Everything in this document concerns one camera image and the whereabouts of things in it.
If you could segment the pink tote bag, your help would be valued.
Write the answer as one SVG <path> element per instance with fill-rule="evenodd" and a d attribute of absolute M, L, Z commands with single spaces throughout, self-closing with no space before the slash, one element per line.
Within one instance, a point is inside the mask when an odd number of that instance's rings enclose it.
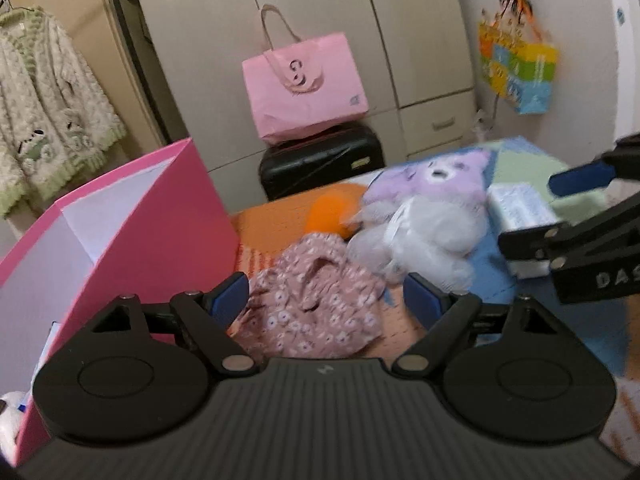
<path fill-rule="evenodd" d="M 363 118 L 369 102 L 348 40 L 342 32 L 273 47 L 267 14 L 281 16 L 272 4 L 260 9 L 267 49 L 242 62 L 245 89 L 259 139 L 270 146 L 315 136 Z"/>

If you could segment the cream knitted cardigan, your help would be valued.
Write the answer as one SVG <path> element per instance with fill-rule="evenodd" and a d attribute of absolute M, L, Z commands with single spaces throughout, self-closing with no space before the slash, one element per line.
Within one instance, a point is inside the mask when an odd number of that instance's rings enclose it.
<path fill-rule="evenodd" d="M 1 215 L 45 203 L 107 163 L 127 130 L 58 20 L 1 15 Z"/>

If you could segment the small white tissue pack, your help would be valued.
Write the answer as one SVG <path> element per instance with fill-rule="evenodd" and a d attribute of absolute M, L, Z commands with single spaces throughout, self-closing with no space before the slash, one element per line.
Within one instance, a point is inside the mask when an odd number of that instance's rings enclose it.
<path fill-rule="evenodd" d="M 494 183 L 487 191 L 487 206 L 497 235 L 533 228 L 548 228 L 560 222 L 540 193 L 529 183 Z M 506 259 L 510 273 L 519 280 L 549 274 L 548 261 Z"/>

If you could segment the black suitcase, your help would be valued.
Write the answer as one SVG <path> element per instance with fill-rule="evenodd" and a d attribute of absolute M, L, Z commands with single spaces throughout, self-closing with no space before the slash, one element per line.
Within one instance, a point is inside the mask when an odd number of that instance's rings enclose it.
<path fill-rule="evenodd" d="M 258 177 L 273 202 L 384 167 L 375 132 L 363 122 L 345 122 L 316 136 L 268 148 Z"/>

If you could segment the colourful paper gift bag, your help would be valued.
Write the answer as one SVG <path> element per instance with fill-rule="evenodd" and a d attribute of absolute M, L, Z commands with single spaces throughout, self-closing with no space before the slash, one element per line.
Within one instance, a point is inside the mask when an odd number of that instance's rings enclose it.
<path fill-rule="evenodd" d="M 480 73 L 520 115 L 547 113 L 559 50 L 537 23 L 529 0 L 499 0 L 477 24 Z"/>

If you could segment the white brown plush ball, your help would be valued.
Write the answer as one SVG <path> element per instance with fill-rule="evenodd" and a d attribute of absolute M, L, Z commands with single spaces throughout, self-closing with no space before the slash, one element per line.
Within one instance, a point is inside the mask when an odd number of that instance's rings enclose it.
<path fill-rule="evenodd" d="M 2 456 L 11 464 L 15 463 L 17 436 L 25 415 L 23 401 L 26 393 L 12 391 L 1 397 L 0 445 Z"/>

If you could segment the grey wooden wardrobe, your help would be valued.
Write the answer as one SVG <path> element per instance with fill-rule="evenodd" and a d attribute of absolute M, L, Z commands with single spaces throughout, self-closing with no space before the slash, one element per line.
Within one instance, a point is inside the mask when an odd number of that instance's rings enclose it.
<path fill-rule="evenodd" d="M 360 118 L 396 164 L 458 144 L 475 113 L 459 0 L 114 0 L 157 57 L 224 206 L 266 196 L 270 136 Z"/>

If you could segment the orange beauty sponge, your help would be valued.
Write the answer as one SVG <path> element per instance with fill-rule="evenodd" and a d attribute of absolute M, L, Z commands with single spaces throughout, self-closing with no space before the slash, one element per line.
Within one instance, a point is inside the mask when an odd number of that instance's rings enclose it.
<path fill-rule="evenodd" d="M 311 203 L 304 233 L 335 234 L 343 240 L 351 238 L 358 229 L 352 220 L 360 211 L 364 187 L 358 184 L 341 184 L 323 191 Z"/>

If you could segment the pink cardboard storage box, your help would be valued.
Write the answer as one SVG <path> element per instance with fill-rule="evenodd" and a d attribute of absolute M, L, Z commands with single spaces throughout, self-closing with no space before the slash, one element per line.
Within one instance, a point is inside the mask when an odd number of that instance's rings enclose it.
<path fill-rule="evenodd" d="M 228 322 L 248 293 L 240 242 L 194 144 L 147 154 L 54 203 L 1 261 L 1 389 L 25 390 L 38 363 L 120 295 L 163 304 L 213 292 Z"/>

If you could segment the patchwork knitted blanket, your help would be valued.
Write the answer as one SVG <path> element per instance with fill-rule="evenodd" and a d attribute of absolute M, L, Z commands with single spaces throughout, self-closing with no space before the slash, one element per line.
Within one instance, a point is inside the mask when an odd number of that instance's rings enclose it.
<path fill-rule="evenodd" d="M 546 188 L 548 177 L 564 169 L 559 160 L 522 138 L 490 142 L 485 157 L 474 167 L 474 184 L 528 186 L 540 197 L 537 209 L 549 209 L 559 219 L 576 224 L 605 211 L 611 197 L 589 191 L 555 197 Z M 374 226 L 356 241 L 358 261 L 381 272 L 385 293 L 384 334 L 369 351 L 392 358 L 423 330 L 409 315 L 400 298 L 400 283 L 409 271 L 418 271 L 432 283 L 445 287 L 466 285 L 485 300 L 507 302 L 517 292 L 531 292 L 560 318 L 608 366 L 615 377 L 618 396 L 602 440 L 625 460 L 639 460 L 639 306 L 625 299 L 562 306 L 550 278 L 533 276 L 532 265 L 511 270 L 498 252 L 497 219 L 492 209 L 469 211 L 459 192 L 443 198 L 421 198 L 418 210 L 400 222 L 389 242 Z"/>

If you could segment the purple plush toy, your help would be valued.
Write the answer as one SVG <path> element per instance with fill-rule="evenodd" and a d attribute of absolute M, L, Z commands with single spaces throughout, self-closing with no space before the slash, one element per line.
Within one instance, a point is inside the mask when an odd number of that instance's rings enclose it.
<path fill-rule="evenodd" d="M 484 171 L 491 151 L 473 148 L 382 171 L 364 192 L 361 203 L 400 204 L 412 196 L 480 206 L 486 200 Z"/>

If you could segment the pink floral cloth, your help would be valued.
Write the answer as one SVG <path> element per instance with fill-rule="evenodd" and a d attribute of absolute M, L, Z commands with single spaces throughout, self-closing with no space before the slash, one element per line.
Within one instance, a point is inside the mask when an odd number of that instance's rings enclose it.
<path fill-rule="evenodd" d="M 382 278 L 336 234 L 310 233 L 250 280 L 233 339 L 254 359 L 344 359 L 383 333 Z"/>

